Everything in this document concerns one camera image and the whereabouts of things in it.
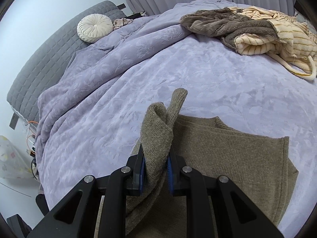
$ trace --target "silver bolt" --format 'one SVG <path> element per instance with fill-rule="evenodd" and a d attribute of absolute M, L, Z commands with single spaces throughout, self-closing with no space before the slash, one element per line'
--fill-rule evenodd
<path fill-rule="evenodd" d="M 93 176 L 85 176 L 84 181 L 85 182 L 92 182 L 94 180 Z"/>
<path fill-rule="evenodd" d="M 125 174 L 130 172 L 130 171 L 131 171 L 131 168 L 129 166 L 124 166 L 123 168 L 121 168 L 121 172 L 123 172 Z"/>
<path fill-rule="evenodd" d="M 226 183 L 229 181 L 229 178 L 227 176 L 220 176 L 219 177 L 219 181 L 223 182 L 223 183 Z"/>
<path fill-rule="evenodd" d="M 185 173 L 190 173 L 192 170 L 193 170 L 193 169 L 192 169 L 190 166 L 184 166 L 184 167 L 183 167 L 183 171 L 184 171 Z"/>

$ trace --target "plastic bag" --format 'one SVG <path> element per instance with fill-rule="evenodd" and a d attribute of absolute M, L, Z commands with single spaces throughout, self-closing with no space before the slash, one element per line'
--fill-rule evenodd
<path fill-rule="evenodd" d="M 30 166 L 6 137 L 0 135 L 0 177 L 33 178 Z"/>

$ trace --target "bed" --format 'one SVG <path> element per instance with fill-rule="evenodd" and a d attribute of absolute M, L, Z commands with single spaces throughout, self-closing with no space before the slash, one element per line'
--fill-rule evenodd
<path fill-rule="evenodd" d="M 80 43 L 41 58 L 43 77 L 37 74 L 25 85 L 21 79 L 27 76 L 28 83 L 38 55 L 30 59 L 8 101 L 28 121 L 39 119 L 36 159 L 49 208 L 87 174 L 101 177 L 125 165 L 147 107 L 157 101 L 168 105 L 172 91 L 183 87 L 188 97 L 181 114 L 219 116 L 247 133 L 290 136 L 289 158 L 299 176 L 278 228 L 286 238 L 299 232 L 317 201 L 316 83 L 290 74 L 266 55 L 240 56 L 179 25 L 187 13 L 233 6 L 247 7 L 197 0 L 136 19 L 93 45 Z M 50 63 L 55 54 L 62 64 Z M 52 71 L 58 77 L 45 82 Z"/>

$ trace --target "round pillow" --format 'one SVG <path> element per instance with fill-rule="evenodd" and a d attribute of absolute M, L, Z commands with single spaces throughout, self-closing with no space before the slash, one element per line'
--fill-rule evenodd
<path fill-rule="evenodd" d="M 88 43 L 94 43 L 114 30 L 109 17 L 102 14 L 90 14 L 84 17 L 77 25 L 79 38 Z"/>

